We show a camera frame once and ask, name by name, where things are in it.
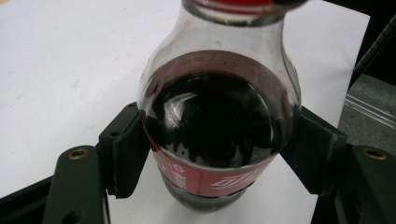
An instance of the plastic bottle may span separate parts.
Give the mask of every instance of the plastic bottle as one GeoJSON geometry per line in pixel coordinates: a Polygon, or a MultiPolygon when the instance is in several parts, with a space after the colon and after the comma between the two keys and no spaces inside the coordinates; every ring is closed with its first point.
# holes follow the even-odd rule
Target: plastic bottle
{"type": "Polygon", "coordinates": [[[236,201],[290,139],[301,109],[282,47],[303,1],[182,0],[138,108],[169,192],[207,213],[236,201]]]}

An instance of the red label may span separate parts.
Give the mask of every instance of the red label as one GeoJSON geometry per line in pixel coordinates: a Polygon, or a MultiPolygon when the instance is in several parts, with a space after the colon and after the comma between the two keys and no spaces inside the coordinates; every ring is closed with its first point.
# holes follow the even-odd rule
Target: red label
{"type": "Polygon", "coordinates": [[[189,193],[206,197],[226,196],[248,187],[274,158],[249,167],[209,171],[188,166],[157,147],[151,147],[159,169],[172,183],[189,193]]]}

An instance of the brass screw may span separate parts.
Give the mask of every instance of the brass screw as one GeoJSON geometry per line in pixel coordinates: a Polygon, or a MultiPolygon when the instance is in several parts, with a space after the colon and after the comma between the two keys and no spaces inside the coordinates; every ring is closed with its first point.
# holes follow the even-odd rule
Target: brass screw
{"type": "Polygon", "coordinates": [[[375,149],[372,148],[365,148],[363,150],[364,154],[370,158],[376,159],[376,160],[386,160],[387,159],[387,155],[385,155],[384,153],[377,151],[375,149]]]}
{"type": "Polygon", "coordinates": [[[86,156],[88,156],[88,154],[90,154],[90,151],[85,149],[85,148],[79,148],[79,149],[75,149],[71,152],[69,152],[69,154],[67,154],[67,158],[69,160],[79,160],[81,158],[84,158],[86,156]]]}

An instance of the cola bottle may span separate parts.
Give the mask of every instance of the cola bottle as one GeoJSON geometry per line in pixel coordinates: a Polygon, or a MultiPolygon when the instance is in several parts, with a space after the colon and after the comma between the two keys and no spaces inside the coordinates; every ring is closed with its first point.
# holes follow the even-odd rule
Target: cola bottle
{"type": "Polygon", "coordinates": [[[182,0],[138,108],[169,192],[207,213],[236,201],[288,143],[301,109],[282,47],[302,1],[182,0]]]}

